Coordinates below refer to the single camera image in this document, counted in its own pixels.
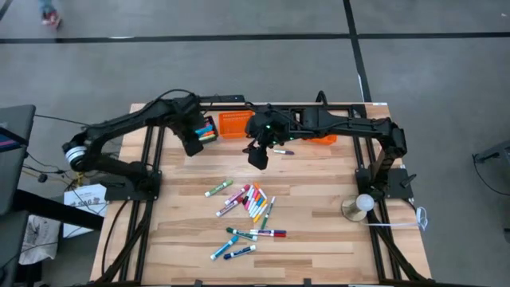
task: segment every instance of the orange basket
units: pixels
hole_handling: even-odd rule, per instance
[[[245,127],[252,114],[252,111],[220,112],[220,136],[226,140],[245,137]]]
[[[325,136],[324,138],[311,139],[310,141],[313,143],[316,143],[316,144],[330,145],[330,144],[333,144],[334,142],[336,142],[336,136],[335,135]]]

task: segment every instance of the white ball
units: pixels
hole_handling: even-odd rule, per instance
[[[356,199],[356,206],[363,211],[374,209],[374,199],[370,195],[359,195]]]

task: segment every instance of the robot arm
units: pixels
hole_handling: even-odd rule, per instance
[[[83,132],[65,143],[62,149],[74,171],[97,170],[141,179],[147,176],[147,169],[142,163],[125,163],[101,154],[107,141],[143,127],[169,127],[182,141],[188,156],[192,156],[203,149],[194,132],[203,123],[198,96],[190,94],[173,100],[157,99],[138,112],[87,126]]]
[[[255,114],[249,119],[245,131],[254,141],[245,152],[249,154],[248,161],[261,170],[268,164],[266,148],[283,145],[289,140],[328,135],[375,138],[381,143],[382,150],[371,166],[372,185],[375,189],[385,191],[391,165],[407,153],[404,131],[390,118],[373,120],[334,116],[319,106],[280,110],[271,104],[263,107],[254,107],[251,103],[247,105]]]

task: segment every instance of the green marker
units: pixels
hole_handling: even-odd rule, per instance
[[[233,183],[232,179],[227,179],[222,184],[218,185],[217,187],[213,188],[210,191],[207,191],[205,193],[205,195],[206,195],[206,197],[210,197],[211,195],[214,195],[215,193],[217,193],[218,191],[220,191],[220,190],[224,189],[225,187],[231,185],[232,183]]]
[[[273,208],[273,204],[274,204],[274,196],[273,196],[273,199],[271,199],[271,204],[269,205],[268,213],[265,214],[264,221],[262,222],[262,226],[261,226],[262,230],[264,229],[265,224],[268,221],[269,214],[271,213],[271,209]]]
[[[242,237],[242,238],[249,239],[251,241],[256,241],[257,240],[257,236],[256,235],[248,234],[246,232],[242,232],[242,231],[239,231],[239,230],[235,230],[234,228],[231,228],[231,227],[227,227],[226,228],[226,232],[231,233],[231,234],[235,234],[235,235],[237,235],[239,237]]]

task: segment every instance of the wooden tabletop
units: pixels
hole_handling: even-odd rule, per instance
[[[390,115],[385,104],[366,106],[368,117]],[[143,104],[133,104],[131,111],[141,107]],[[208,115],[218,124],[218,112],[208,112]],[[140,129],[124,137],[121,160],[140,160],[145,132]],[[157,134],[153,133],[149,163]],[[170,130],[166,132],[159,167],[163,172],[162,190],[152,213],[142,283],[193,284],[195,279],[200,279],[204,284],[302,284],[303,278],[311,278],[317,284],[378,282],[368,228],[346,220],[339,208],[346,197],[358,193],[352,138],[339,136],[330,146],[303,140],[289,142],[284,148],[296,154],[278,155],[268,151],[269,165],[265,171],[252,167],[247,155],[241,152],[248,143],[248,139],[220,137],[206,144],[199,154],[187,157],[180,140]],[[361,143],[365,163],[369,163],[364,140]],[[378,153],[379,143],[374,141],[374,144]],[[210,198],[204,196],[204,192],[225,179],[233,179],[233,185]],[[232,238],[232,234],[226,233],[227,226],[239,230],[260,227],[261,220],[253,224],[240,206],[221,218],[215,214],[231,194],[253,181],[259,182],[270,198],[277,197],[266,228],[287,230],[287,238],[259,237],[257,242],[240,238],[230,251],[252,244],[257,250],[228,261],[223,258],[211,261],[210,255]],[[391,222],[415,222],[413,211],[402,200],[386,203]],[[101,274],[104,242],[120,204],[114,202],[108,207],[91,280]],[[126,205],[113,230],[107,266],[124,246],[130,213],[131,203]],[[429,277],[418,228],[394,227],[393,235],[408,261],[419,273]],[[386,276],[391,278],[387,250],[382,242],[381,247]],[[128,279],[134,277],[137,254],[138,246],[131,255]]]

